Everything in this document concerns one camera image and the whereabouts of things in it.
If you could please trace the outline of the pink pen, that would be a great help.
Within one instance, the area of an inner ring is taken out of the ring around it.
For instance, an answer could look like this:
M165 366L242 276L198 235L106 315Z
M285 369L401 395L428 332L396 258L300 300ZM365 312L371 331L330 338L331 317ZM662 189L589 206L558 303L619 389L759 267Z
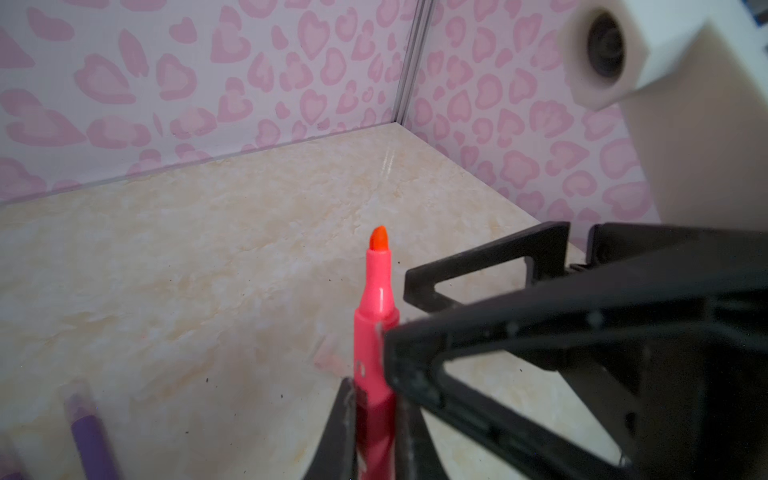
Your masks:
M384 375L383 334L399 325L400 312L392 290L392 253L385 227L372 232L365 263L353 336L358 477L392 479L396 398Z

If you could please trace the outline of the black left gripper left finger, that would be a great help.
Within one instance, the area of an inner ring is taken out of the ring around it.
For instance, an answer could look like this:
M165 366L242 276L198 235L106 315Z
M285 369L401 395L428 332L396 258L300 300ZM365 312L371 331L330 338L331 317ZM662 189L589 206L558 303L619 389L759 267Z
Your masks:
M341 380L323 433L303 480L355 480L357 390L354 380Z

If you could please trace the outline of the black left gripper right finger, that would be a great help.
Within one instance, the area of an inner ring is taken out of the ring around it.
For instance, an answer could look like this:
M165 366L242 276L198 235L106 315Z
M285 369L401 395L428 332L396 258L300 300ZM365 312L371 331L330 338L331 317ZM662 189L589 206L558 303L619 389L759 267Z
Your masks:
M395 479L448 480L421 408L399 396L395 413Z

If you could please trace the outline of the purple pen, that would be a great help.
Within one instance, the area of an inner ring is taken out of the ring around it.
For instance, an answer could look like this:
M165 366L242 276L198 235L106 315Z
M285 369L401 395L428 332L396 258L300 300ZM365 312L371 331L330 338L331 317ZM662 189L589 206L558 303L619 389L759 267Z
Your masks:
M60 393L85 478L121 479L118 463L87 383L72 381L65 384Z

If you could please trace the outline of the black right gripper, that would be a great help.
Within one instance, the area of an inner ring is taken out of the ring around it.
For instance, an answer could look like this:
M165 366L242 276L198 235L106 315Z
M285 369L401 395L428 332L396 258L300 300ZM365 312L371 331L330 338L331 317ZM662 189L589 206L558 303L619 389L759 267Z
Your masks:
M589 270L465 306L428 302L451 260L408 271L428 318L385 337L401 395L536 479L763 479L767 475L767 236L605 223ZM609 413L614 466L453 378L446 364L506 351L562 375Z

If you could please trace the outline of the small purple pen cap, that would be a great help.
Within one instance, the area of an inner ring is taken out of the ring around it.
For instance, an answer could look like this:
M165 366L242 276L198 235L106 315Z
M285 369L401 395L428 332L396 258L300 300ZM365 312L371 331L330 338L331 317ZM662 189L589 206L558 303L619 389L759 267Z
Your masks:
M10 447L0 450L0 480L27 480L25 467Z

